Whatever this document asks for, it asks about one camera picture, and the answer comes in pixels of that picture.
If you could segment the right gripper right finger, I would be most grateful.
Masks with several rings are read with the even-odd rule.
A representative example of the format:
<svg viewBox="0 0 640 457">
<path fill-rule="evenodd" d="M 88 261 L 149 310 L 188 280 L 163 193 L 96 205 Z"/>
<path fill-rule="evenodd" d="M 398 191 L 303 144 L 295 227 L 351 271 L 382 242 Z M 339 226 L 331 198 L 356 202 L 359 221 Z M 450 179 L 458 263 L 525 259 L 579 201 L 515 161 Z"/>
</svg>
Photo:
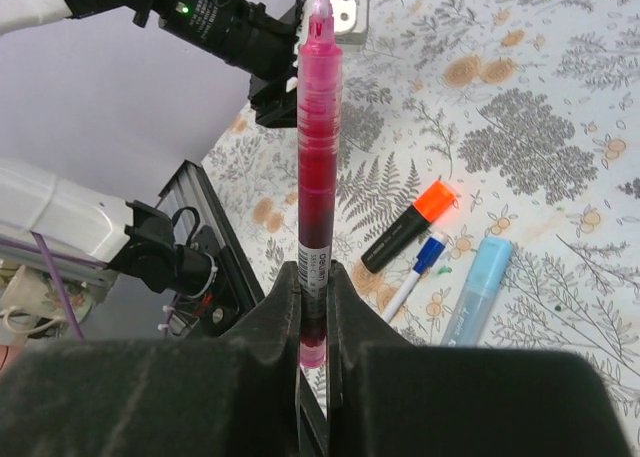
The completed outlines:
<svg viewBox="0 0 640 457">
<path fill-rule="evenodd" d="M 558 351 L 416 346 L 340 263 L 327 297 L 333 456 L 627 456 L 595 369 Z"/>
</svg>

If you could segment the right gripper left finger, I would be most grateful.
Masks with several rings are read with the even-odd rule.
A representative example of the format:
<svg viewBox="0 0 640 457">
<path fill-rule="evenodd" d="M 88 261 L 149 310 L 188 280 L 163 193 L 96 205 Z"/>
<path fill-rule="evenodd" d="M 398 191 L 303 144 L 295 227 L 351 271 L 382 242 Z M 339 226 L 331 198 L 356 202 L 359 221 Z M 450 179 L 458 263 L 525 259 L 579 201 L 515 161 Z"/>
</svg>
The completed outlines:
<svg viewBox="0 0 640 457">
<path fill-rule="evenodd" d="M 300 287 L 218 338 L 57 341 L 1 376 L 5 456 L 296 456 Z"/>
</svg>

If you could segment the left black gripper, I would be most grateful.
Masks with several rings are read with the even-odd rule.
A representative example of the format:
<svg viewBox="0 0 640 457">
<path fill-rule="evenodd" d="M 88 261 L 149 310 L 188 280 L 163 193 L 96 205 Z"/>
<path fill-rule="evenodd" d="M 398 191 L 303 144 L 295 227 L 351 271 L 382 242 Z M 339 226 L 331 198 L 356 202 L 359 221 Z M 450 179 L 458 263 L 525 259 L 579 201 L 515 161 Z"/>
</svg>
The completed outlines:
<svg viewBox="0 0 640 457">
<path fill-rule="evenodd" d="M 255 35 L 251 36 L 249 57 L 251 79 L 249 103 L 255 123 L 263 127 L 293 127 L 296 92 L 287 89 L 297 76 L 295 65 L 300 44 L 304 1 L 294 3 L 279 18 L 271 16 L 264 3 L 257 5 Z"/>
</svg>

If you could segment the pink pen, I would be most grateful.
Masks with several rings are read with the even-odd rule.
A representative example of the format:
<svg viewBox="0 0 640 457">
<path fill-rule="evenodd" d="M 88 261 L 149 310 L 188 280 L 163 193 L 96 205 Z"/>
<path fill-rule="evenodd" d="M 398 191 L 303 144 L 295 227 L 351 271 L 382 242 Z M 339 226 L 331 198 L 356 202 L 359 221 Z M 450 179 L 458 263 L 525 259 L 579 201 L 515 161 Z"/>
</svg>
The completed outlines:
<svg viewBox="0 0 640 457">
<path fill-rule="evenodd" d="M 299 51 L 298 281 L 302 296 L 300 363 L 319 367 L 326 354 L 326 292 L 331 265 L 341 112 L 342 51 L 330 0 L 309 0 Z"/>
</svg>

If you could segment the light blue highlighter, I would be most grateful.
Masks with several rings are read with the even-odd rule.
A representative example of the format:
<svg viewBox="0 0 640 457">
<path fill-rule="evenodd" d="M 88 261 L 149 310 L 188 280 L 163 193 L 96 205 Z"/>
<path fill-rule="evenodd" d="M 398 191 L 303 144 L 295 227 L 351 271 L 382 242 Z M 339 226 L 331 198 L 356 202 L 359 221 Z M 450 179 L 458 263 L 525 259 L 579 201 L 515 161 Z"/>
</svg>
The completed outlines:
<svg viewBox="0 0 640 457">
<path fill-rule="evenodd" d="M 512 252 L 513 245 L 508 240 L 486 237 L 481 241 L 442 337 L 442 346 L 478 344 Z"/>
</svg>

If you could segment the white blue marker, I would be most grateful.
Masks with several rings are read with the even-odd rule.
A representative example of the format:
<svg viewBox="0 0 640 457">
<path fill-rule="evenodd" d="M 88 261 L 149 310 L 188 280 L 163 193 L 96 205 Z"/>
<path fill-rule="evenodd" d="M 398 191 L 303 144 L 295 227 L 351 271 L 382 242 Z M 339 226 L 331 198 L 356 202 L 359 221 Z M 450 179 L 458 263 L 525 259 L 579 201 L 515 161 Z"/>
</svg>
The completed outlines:
<svg viewBox="0 0 640 457">
<path fill-rule="evenodd" d="M 406 299 L 413 291 L 422 275 L 418 275 L 411 268 L 409 274 L 407 275 L 401 286 L 398 288 L 394 296 L 389 300 L 386 307 L 382 311 L 381 317 L 386 323 L 390 323 L 392 321 L 400 307 L 405 303 Z"/>
</svg>

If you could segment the orange highlighter cap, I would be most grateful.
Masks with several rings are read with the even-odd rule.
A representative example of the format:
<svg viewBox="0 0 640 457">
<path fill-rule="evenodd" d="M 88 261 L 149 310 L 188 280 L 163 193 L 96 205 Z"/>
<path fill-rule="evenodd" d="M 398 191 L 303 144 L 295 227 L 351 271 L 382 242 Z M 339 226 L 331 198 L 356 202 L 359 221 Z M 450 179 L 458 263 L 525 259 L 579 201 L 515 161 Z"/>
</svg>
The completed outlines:
<svg viewBox="0 0 640 457">
<path fill-rule="evenodd" d="M 412 206 L 424 220 L 433 223 L 453 205 L 454 200 L 455 194 L 447 184 L 434 181 Z"/>
</svg>

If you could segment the black orange highlighter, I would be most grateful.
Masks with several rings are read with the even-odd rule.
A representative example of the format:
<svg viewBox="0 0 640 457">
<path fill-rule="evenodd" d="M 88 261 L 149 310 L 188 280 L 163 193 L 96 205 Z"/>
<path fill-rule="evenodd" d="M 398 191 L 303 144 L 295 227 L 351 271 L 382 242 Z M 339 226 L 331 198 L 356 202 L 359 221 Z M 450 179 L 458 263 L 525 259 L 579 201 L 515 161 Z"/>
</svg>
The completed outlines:
<svg viewBox="0 0 640 457">
<path fill-rule="evenodd" d="M 431 225 L 409 205 L 364 252 L 361 262 L 370 273 L 380 272 Z"/>
</svg>

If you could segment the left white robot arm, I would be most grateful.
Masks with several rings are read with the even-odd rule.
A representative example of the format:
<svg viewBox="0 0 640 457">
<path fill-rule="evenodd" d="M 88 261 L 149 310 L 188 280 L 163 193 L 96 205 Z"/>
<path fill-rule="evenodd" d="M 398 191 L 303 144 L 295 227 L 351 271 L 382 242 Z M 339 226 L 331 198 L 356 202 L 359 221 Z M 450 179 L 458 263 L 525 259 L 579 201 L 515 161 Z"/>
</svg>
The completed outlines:
<svg viewBox="0 0 640 457">
<path fill-rule="evenodd" d="M 141 111 L 161 134 L 170 130 L 163 90 L 187 101 L 204 86 L 178 82 L 172 59 L 122 16 L 159 28 L 251 78 L 258 119 L 290 127 L 295 47 L 306 14 L 296 0 L 283 17 L 249 0 L 1 0 L 1 234 L 37 262 L 34 235 L 53 246 L 74 277 L 110 286 L 119 275 L 150 290 L 205 293 L 214 258 L 178 242 L 176 217 L 138 201 L 110 196 L 126 178 L 141 181 L 162 163 L 161 148 L 134 117 Z"/>
</svg>

